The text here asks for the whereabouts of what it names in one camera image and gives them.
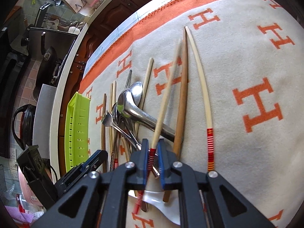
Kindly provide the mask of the pale chopstick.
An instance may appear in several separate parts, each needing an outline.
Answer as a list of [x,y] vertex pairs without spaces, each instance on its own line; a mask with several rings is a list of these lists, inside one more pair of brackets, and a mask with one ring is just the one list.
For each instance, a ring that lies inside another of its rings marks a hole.
[[148,63],[148,67],[147,67],[147,70],[146,70],[146,74],[145,74],[145,78],[144,78],[144,83],[143,83],[142,98],[141,98],[141,101],[139,103],[139,108],[141,110],[144,107],[145,97],[146,97],[147,88],[148,88],[148,85],[149,85],[149,80],[150,80],[150,75],[151,75],[151,70],[152,70],[152,67],[153,67],[153,63],[154,63],[154,59],[153,58],[149,58],[149,63]]

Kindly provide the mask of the short dark wooden chopstick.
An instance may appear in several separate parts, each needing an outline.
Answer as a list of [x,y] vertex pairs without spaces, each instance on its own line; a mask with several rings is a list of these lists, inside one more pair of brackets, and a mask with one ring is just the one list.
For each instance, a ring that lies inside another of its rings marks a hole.
[[[106,102],[107,102],[107,95],[106,93],[103,96],[103,109],[102,109],[102,118],[106,112]],[[106,151],[106,130],[103,123],[101,123],[101,149]],[[107,159],[103,162],[103,173],[107,171]]]

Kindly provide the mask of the wooden cutting board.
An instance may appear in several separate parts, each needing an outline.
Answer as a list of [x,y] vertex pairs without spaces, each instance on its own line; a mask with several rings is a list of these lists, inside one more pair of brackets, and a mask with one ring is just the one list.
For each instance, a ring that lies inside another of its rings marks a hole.
[[86,0],[62,0],[74,13],[78,13],[86,4]]

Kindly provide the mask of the steel fork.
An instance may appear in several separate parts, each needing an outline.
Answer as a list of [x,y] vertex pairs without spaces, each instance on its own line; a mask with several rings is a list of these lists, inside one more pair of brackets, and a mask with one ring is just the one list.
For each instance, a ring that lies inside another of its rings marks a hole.
[[114,121],[113,116],[112,116],[112,121],[111,121],[111,125],[110,125],[110,114],[108,111],[105,112],[105,115],[102,119],[102,123],[104,124],[105,127],[109,127],[111,126],[112,128],[114,128],[115,130],[117,130],[123,137],[126,138],[126,140],[128,140],[131,144],[132,144],[132,140],[129,137],[129,135],[127,134],[127,130],[125,132],[125,130],[123,130],[116,121]]

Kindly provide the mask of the steel chopstick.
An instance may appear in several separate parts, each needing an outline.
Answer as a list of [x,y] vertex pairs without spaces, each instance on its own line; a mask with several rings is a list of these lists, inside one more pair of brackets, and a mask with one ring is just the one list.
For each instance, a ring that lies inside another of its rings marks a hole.
[[129,70],[128,76],[127,76],[127,80],[126,80],[126,84],[125,84],[125,88],[129,88],[130,85],[130,81],[131,81],[131,75],[132,75],[132,70]]

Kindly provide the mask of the orange and cream H blanket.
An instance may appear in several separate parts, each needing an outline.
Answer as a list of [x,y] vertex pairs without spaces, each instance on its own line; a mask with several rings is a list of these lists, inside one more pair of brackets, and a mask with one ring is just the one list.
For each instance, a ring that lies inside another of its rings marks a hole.
[[[158,117],[178,41],[188,26],[206,77],[215,169],[275,227],[303,203],[303,28],[278,0],[153,0],[130,15],[88,60],[79,92],[90,99],[89,151],[101,148],[103,96],[129,70],[144,81],[144,111]],[[188,43],[188,101],[180,159],[207,170],[207,127]]]

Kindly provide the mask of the small steel spoon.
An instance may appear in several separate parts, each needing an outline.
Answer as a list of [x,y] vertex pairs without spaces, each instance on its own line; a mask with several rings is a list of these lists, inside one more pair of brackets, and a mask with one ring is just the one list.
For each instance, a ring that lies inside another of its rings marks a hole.
[[140,81],[135,82],[130,86],[130,91],[135,105],[138,106],[142,98],[143,84]]

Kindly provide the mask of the cream chopstick red striped end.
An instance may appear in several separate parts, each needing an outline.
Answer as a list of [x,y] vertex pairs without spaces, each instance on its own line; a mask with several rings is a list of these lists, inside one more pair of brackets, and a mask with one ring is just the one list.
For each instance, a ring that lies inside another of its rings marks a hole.
[[176,67],[177,67],[177,62],[178,62],[178,58],[181,52],[181,48],[182,48],[182,39],[180,39],[178,41],[176,50],[175,50],[175,54],[174,54],[174,61],[172,64],[172,69],[169,75],[169,80],[167,82],[163,97],[162,97],[162,102],[160,105],[160,110],[159,110],[159,114],[158,114],[158,118],[157,118],[157,123],[156,123],[156,128],[155,128],[155,132],[153,134],[153,138],[152,138],[152,142],[151,142],[151,146],[150,146],[150,151],[149,151],[149,155],[148,155],[148,162],[147,162],[147,176],[146,176],[146,182],[145,182],[145,186],[143,188],[143,190],[140,190],[138,192],[138,196],[137,196],[137,200],[135,202],[135,205],[133,207],[132,213],[137,215],[139,210],[141,209],[141,205],[143,202],[143,197],[144,197],[144,192],[146,190],[147,185],[149,184],[149,180],[150,180],[150,175],[152,175],[152,169],[153,169],[153,165],[154,165],[154,160],[155,160],[155,154],[157,151],[157,144],[159,141],[159,137],[161,134],[161,130],[163,128],[163,123],[164,123],[164,119],[165,119],[165,115],[166,115],[166,111],[167,111],[167,107],[168,107],[168,103],[169,103],[169,97],[171,95],[171,87],[172,87],[172,81],[175,77],[175,72],[176,72]]

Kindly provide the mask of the cream chopstick red band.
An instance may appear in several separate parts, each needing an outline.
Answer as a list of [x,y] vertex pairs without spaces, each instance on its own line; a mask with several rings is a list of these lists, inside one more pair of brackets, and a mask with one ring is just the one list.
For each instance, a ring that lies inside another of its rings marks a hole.
[[[113,119],[116,120],[116,81],[113,82],[113,90],[112,90],[112,103],[113,103],[113,108],[112,108],[112,115]],[[112,160],[112,170],[115,169],[115,162],[117,161],[117,134],[116,130],[113,130],[113,160]]]

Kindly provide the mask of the steel spoon gold handle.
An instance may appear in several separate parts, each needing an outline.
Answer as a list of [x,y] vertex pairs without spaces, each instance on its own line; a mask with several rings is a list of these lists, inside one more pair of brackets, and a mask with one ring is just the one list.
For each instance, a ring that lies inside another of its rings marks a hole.
[[129,135],[129,137],[132,140],[132,145],[133,145],[134,149],[136,151],[141,150],[142,146],[141,146],[141,143],[136,139],[136,137],[134,135],[131,119],[125,118],[124,116],[121,115],[121,113],[117,109],[117,103],[115,103],[113,105],[112,113],[113,113],[114,120],[117,122],[117,124],[119,126],[121,126],[121,124],[124,124],[124,126],[127,130],[127,134]]

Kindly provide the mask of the white ceramic soup spoon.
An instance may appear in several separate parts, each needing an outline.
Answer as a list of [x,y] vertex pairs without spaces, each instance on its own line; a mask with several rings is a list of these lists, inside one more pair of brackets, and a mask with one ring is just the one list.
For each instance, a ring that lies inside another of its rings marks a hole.
[[171,193],[169,202],[163,202],[163,192],[145,191],[143,200],[148,211],[132,213],[136,201],[133,190],[129,191],[126,227],[180,227],[180,212],[177,191]]

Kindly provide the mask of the light wooden chopstick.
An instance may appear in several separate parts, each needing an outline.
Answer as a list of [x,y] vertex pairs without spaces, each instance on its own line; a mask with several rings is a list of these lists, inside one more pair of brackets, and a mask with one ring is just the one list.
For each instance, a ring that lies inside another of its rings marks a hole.
[[[111,121],[112,121],[112,116],[111,116],[112,115],[111,114],[111,109],[112,109],[112,105],[113,105],[112,98],[113,98],[113,83],[110,84],[110,111],[109,111],[110,125],[111,125]],[[110,143],[110,155],[111,155],[112,152],[113,152],[113,132],[112,132],[111,126],[109,128],[109,143]]]

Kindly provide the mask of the large steel spoon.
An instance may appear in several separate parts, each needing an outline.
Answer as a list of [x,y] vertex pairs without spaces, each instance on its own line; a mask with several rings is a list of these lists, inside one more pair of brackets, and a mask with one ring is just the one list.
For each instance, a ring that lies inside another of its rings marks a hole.
[[[126,118],[131,118],[150,130],[155,130],[157,119],[153,118],[135,105],[130,89],[123,90],[119,95],[117,109]],[[165,124],[163,124],[160,135],[171,142],[173,142],[175,139],[175,131]]]

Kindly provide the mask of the long brown wooden chopstick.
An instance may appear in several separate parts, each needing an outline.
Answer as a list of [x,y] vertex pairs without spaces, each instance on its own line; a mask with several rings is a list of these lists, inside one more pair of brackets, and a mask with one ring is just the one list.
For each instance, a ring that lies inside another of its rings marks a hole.
[[181,84],[180,84],[180,94],[179,94],[179,107],[178,107],[177,124],[175,130],[176,134],[173,145],[173,153],[175,153],[176,155],[176,161],[179,161],[182,150],[185,116],[187,109],[187,99],[188,99],[188,41],[187,41],[187,33],[184,27],[183,41],[182,41],[182,71],[181,71]]

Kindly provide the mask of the green plastic utensil tray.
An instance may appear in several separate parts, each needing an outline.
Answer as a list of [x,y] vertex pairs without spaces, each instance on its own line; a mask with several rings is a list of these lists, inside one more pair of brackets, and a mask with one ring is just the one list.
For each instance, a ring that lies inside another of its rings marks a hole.
[[88,153],[90,99],[76,92],[67,105],[64,132],[65,169],[85,162]]

